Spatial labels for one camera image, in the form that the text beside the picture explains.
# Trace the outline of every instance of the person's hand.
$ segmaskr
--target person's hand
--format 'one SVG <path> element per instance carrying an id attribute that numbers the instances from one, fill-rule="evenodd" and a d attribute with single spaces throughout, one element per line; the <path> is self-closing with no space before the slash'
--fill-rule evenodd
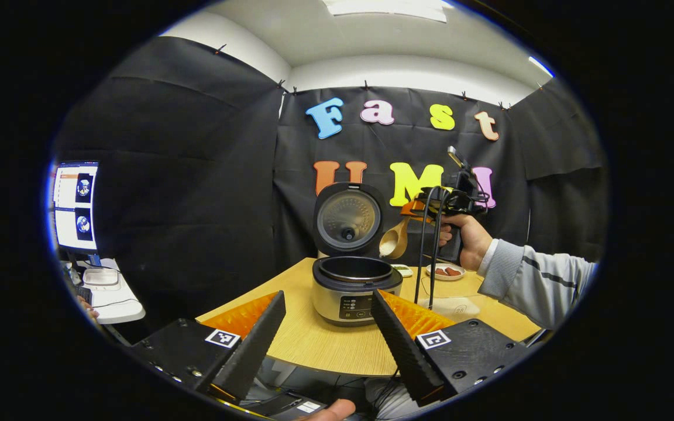
<path id="1" fill-rule="evenodd" d="M 342 421 L 355 412 L 355 404 L 347 399 L 337 399 L 335 403 L 299 421 Z"/>
<path id="2" fill-rule="evenodd" d="M 80 305 L 82 305 L 82 308 L 85 309 L 86 312 L 88 312 L 88 317 L 91 320 L 93 320 L 93 322 L 97 323 L 98 322 L 97 317 L 101 314 L 93 310 L 93 307 L 90 304 L 88 304 L 88 302 L 85 301 L 85 299 L 82 298 L 81 296 L 77 296 L 77 301 L 79 301 Z"/>
<path id="3" fill-rule="evenodd" d="M 452 225 L 458 226 L 462 236 L 462 251 L 459 253 L 459 263 L 467 270 L 477 271 L 480 268 L 485 251 L 490 247 L 493 238 L 477 222 L 474 216 L 470 215 L 441 215 L 441 235 L 439 235 L 438 245 L 442 247 L 452 240 Z"/>

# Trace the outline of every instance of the small dish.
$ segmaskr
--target small dish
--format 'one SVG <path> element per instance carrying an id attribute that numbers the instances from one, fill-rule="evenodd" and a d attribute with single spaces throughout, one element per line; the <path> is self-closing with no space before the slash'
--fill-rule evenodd
<path id="1" fill-rule="evenodd" d="M 441 269 L 441 270 L 446 271 L 447 267 L 449 267 L 453 270 L 456 270 L 457 272 L 460 272 L 460 274 L 453 275 L 452 277 L 451 277 L 451 275 L 436 274 L 435 279 L 438 279 L 438 280 L 441 280 L 441 281 L 455 281 L 457 279 L 461 279 L 461 277 L 463 277 L 465 275 L 465 269 L 463 267 L 458 267 L 456 264 L 436 263 L 436 269 Z M 430 275 L 431 275 L 430 264 L 428 264 L 428 266 L 425 267 L 425 272 L 430 277 Z"/>

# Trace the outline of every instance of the stainless steel rice cooker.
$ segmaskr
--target stainless steel rice cooker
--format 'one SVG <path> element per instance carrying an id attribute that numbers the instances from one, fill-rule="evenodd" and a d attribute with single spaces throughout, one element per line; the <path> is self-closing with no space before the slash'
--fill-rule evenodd
<path id="1" fill-rule="evenodd" d="M 334 183 L 317 197 L 313 235 L 327 257 L 314 262 L 311 299 L 316 312 L 332 325 L 370 325 L 373 291 L 398 295 L 401 290 L 400 272 L 385 261 L 364 256 L 378 250 L 382 205 L 381 193 L 361 183 Z"/>

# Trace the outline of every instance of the keyboard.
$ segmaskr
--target keyboard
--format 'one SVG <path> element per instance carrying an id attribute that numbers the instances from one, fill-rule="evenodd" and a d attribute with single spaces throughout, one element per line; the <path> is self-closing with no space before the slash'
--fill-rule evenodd
<path id="1" fill-rule="evenodd" d="M 90 288 L 85 288 L 83 286 L 75 286 L 77 290 L 77 296 L 81 296 L 88 302 L 88 304 L 93 304 L 93 291 L 90 291 Z"/>

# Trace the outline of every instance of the ceiling light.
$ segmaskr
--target ceiling light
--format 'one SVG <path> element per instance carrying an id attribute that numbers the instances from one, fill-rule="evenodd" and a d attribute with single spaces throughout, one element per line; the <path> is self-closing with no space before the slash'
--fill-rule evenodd
<path id="1" fill-rule="evenodd" d="M 539 61 L 537 61 L 534 57 L 530 57 L 529 61 L 532 62 L 532 64 L 535 64 L 535 66 L 540 67 L 540 70 L 543 72 L 546 72 L 546 74 L 551 75 L 551 77 L 554 77 L 553 74 L 551 74 L 550 70 L 546 69 L 545 66 L 543 66 Z"/>
<path id="2" fill-rule="evenodd" d="M 356 13 L 391 13 L 446 23 L 441 0 L 321 0 L 332 16 Z"/>

